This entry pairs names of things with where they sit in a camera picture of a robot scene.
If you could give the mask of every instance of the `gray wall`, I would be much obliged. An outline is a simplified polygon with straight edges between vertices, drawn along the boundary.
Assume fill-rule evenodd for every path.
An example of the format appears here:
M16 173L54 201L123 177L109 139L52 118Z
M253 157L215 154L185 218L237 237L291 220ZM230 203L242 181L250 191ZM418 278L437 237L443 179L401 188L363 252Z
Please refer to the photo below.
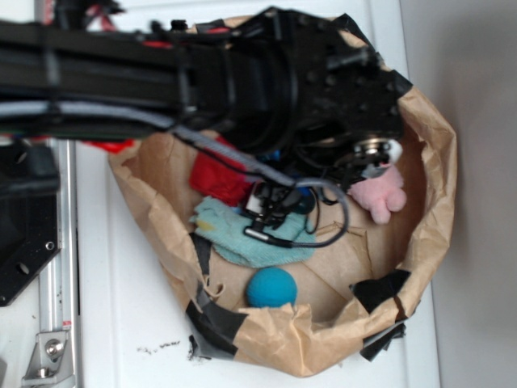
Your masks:
M517 2L401 0L410 78L459 137L433 281L443 388L517 386Z

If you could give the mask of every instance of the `red cloth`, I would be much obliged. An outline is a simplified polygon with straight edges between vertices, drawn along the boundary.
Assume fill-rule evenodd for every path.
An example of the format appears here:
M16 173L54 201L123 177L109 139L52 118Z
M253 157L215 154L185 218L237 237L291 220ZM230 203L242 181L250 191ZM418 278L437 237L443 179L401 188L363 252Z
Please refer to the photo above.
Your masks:
M234 148L223 137L216 139L221 144ZM229 165L245 170L246 168L231 159L217 155ZM245 176L199 152L188 181L191 187L205 196L212 196L228 206L237 206L246 197L251 183L245 181Z

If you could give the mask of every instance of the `cable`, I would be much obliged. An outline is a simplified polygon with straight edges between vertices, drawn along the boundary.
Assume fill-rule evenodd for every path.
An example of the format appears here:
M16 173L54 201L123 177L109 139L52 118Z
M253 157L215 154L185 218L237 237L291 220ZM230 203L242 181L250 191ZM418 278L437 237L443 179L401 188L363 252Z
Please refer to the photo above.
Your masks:
M309 190L310 190L311 194L313 195L314 200L316 200L316 222L314 222L314 227L312 230L307 230L307 225L309 224L309 215L307 214L307 216L305 217L305 233L315 234L317 228L320 226L320 216L321 216L320 202L317 198L316 190L314 190L313 188L310 188Z
M244 154L240 153L239 151L229 148L228 146L221 144L209 137L206 137L201 133L191 131L183 125L179 125L173 128L171 132L179 138L192 141L196 146L205 147L213 152L218 153L221 156L232 159L235 162L241 163L242 165L248 167L252 171L256 171L257 173L266 176L268 179L274 180L282 186L291 187L296 182L294 178L282 174L274 168L262 164L256 159L249 158Z
M256 178L262 178L264 180L267 179L267 177L264 174L260 174L259 172L246 171L241 168L232 166L230 163L226 162L223 158L217 156L217 154L214 154L213 152L210 152L202 147L197 146L193 141L183 139L179 136L176 136L176 138L179 139L181 142L185 143L187 146L192 147L194 150L197 150L197 151L201 152L202 154L209 156L210 158L212 158L216 162L222 164L224 167L228 168L229 170L231 170L233 172L237 172L238 174L243 174L243 175L248 175L248 176L254 176Z
M338 202L336 200L329 200L325 193L323 192L323 190L319 190L319 193L320 193L320 196L322 198L322 202L327 205L327 206L333 206L333 205L336 205Z
M104 103L90 103L86 101L55 102L59 109L58 115L105 117L118 120L133 120L150 124L160 129L171 128L175 120L172 117L159 113L142 111L141 109L108 105ZM18 101L0 103L0 120L13 119L25 116L44 116L49 114L48 101Z
M338 233L323 242L293 242L290 240L284 240L282 238L276 238L261 231L253 230L250 227L246 227L244 229L244 234L278 247L321 248L328 247L330 244L335 243L347 232L350 221L347 198L343 190L341 190L341 188L329 180L321 178L294 179L269 167L268 165L262 164L258 160L248 158L244 154L241 154L240 152L233 150L224 144L206 137L201 133L191 131L182 125L175 127L171 132L180 139L191 141L197 147L205 147L213 152L218 153L221 156L241 163L243 166L248 167L252 171L258 171L259 174L264 175L268 179L271 179L283 186L294 188L328 188L336 195L336 201L341 205L341 208L343 209L343 215L345 217L343 226L338 231Z

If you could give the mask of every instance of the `white surface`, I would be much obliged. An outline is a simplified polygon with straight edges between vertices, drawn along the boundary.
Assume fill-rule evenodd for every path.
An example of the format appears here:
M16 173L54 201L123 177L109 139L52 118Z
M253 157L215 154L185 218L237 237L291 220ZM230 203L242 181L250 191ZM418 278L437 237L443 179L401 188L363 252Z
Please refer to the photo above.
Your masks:
M131 28L144 27L150 19L163 23L170 19L208 21L254 13L269 4L201 1L150 6L143 1L124 2L129 13L118 18L117 23ZM396 64L401 73L406 72L398 2L276 4L321 16L349 13L365 33L375 38L372 43L388 64ZM387 28L387 23L380 21L384 19L394 20L394 27ZM78 147L78 222L86 387L439 387L429 291L418 313L407 323L408 336L393 341L389 351L382 352L373 363L355 355L316 377L298 379L237 362L189 361L191 332L185 314L127 210L105 155L84 145ZM177 341L177 345L161 347Z
M10 306L0 308L0 359L7 363L2 388L21 386L27 372L40 332L39 295L36 278Z
M444 388L517 385L517 2L402 0L410 76L458 133L456 224L433 280Z
M0 0L0 19L15 22L34 20L34 0Z

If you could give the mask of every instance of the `cloth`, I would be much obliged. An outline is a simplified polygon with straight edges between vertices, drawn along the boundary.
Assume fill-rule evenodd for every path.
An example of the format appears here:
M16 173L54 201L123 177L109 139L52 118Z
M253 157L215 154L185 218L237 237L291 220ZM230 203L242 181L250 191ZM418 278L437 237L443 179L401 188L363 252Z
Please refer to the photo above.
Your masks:
M233 147L221 136L217 137L216 140L225 146ZM219 157L239 170L246 169L242 164L229 158ZM222 200L228 206L237 206L246 197L251 186L250 182L246 182L246 177L243 174L225 167L217 160L200 152L195 158L188 183L194 190L201 192L205 196L212 196Z
M195 207L195 212L191 218L197 225L195 233L212 241L216 252L231 263L264 268L306 260L314 253L314 248L276 247L246 236L243 230L252 220L210 196ZM289 214L276 230L266 227L264 232L300 243L316 241L313 234L305 232L305 217L295 213Z

